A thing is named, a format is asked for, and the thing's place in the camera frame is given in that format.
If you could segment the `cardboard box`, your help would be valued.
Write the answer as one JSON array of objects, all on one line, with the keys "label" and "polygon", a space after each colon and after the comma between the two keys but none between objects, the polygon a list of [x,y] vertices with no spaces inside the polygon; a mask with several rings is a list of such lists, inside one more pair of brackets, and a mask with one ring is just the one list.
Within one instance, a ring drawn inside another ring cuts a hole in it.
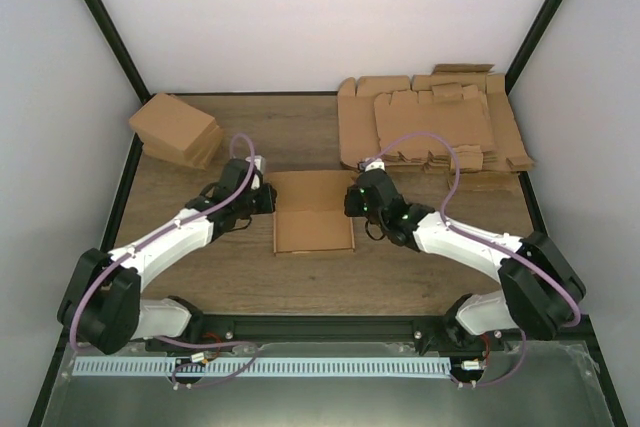
[{"label": "cardboard box", "polygon": [[346,170],[268,174],[267,182],[276,191],[274,254],[354,251],[353,221],[344,213],[345,195],[354,179],[355,175]]}]

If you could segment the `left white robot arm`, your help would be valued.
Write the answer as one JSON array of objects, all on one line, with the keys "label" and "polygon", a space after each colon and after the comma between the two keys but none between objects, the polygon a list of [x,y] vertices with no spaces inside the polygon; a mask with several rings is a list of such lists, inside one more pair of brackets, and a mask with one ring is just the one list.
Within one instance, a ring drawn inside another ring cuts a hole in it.
[{"label": "left white robot arm", "polygon": [[204,314],[170,296],[144,300],[152,280],[222,235],[247,228],[253,216],[275,210],[275,189],[264,180],[261,156],[229,160],[176,216],[139,240],[102,252],[84,252],[67,286],[57,319],[74,340],[110,355],[137,339],[159,338],[184,351],[204,339]]}]

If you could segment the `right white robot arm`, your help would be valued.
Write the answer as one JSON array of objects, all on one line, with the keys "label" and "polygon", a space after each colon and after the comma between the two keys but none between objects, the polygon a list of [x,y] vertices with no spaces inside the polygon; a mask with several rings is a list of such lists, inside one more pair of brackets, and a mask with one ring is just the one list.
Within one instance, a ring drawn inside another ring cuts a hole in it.
[{"label": "right white robot arm", "polygon": [[446,312],[444,336],[455,349],[468,349],[481,335],[505,329],[549,341],[581,320],[586,287],[544,233],[517,237],[453,221],[430,206],[406,201],[382,168],[356,178],[344,208],[346,216],[379,227],[399,247],[454,260],[498,283],[497,291],[466,294]]}]

